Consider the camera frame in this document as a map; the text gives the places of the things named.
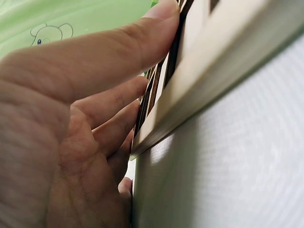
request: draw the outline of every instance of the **green fabric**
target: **green fabric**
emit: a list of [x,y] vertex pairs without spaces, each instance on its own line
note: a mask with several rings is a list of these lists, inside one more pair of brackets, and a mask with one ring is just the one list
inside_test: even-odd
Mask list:
[[153,0],[0,0],[0,57],[17,48],[113,29]]

